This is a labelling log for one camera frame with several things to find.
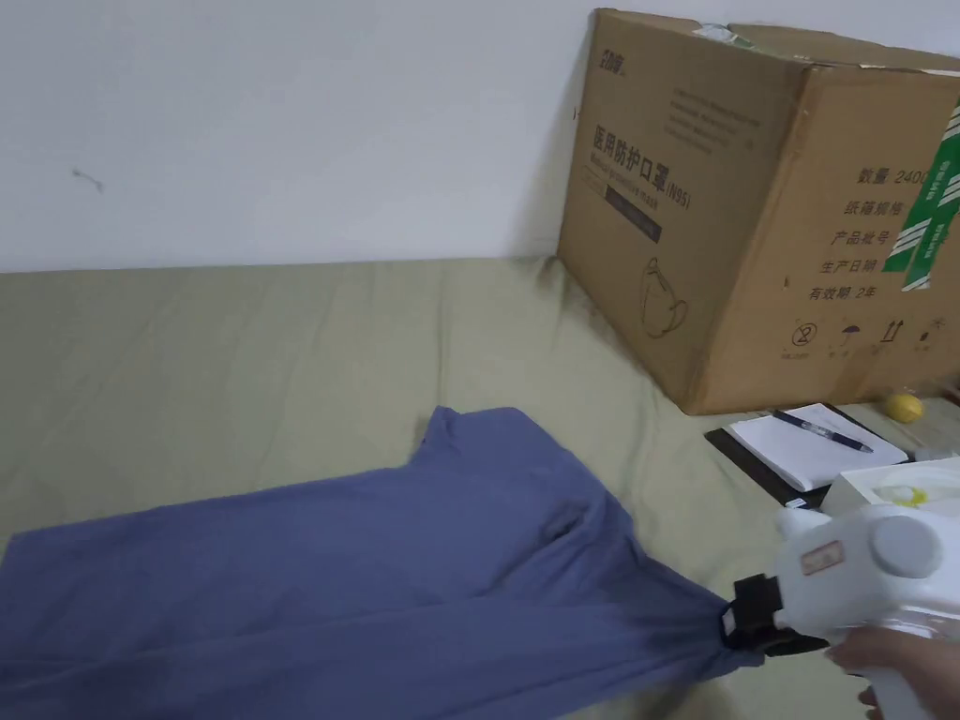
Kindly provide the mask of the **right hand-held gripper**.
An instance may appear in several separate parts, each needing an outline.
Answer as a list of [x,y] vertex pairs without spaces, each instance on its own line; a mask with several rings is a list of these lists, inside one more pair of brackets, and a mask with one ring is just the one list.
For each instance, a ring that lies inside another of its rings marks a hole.
[[894,504],[830,517],[785,508],[770,576],[738,579],[721,640],[784,657],[825,650],[859,627],[958,640],[959,525]]

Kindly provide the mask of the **person's right hand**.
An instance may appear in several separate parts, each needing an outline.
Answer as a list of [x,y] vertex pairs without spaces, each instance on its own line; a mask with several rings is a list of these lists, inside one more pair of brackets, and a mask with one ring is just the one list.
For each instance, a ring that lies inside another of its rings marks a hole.
[[959,643],[867,626],[851,630],[828,655],[849,674],[888,669],[903,677],[936,719],[959,717]]

